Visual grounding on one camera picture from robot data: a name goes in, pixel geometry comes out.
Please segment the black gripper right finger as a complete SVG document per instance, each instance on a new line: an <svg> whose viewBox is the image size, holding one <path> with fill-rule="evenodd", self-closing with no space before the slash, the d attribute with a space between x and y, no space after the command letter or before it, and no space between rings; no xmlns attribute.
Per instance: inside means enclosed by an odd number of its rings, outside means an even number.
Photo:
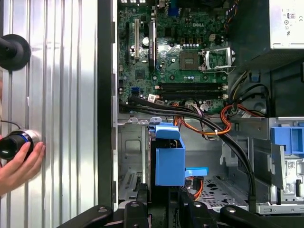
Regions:
<svg viewBox="0 0 304 228"><path fill-rule="evenodd" d="M182 228L278 228L273 222L240 207L227 205L216 213L206 204L193 201L186 189L179 190L179 221Z"/></svg>

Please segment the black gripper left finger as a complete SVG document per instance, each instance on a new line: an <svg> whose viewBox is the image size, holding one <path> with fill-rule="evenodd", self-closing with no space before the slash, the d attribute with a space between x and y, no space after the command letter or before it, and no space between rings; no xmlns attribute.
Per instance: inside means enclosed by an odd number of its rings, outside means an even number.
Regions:
<svg viewBox="0 0 304 228"><path fill-rule="evenodd" d="M140 184L136 199L121 203L113 211L96 205L60 225L60 228L148 228L148 186Z"/></svg>

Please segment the person's hand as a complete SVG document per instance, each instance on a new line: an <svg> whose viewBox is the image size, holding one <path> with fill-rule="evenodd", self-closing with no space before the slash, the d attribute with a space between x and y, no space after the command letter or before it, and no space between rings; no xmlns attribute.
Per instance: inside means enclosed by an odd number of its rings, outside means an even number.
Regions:
<svg viewBox="0 0 304 228"><path fill-rule="evenodd" d="M16 156L0 168L0 194L4 195L25 182L34 178L41 170L45 152L43 142L38 142L33 151L28 155L30 143L27 142L17 152Z"/></svg>

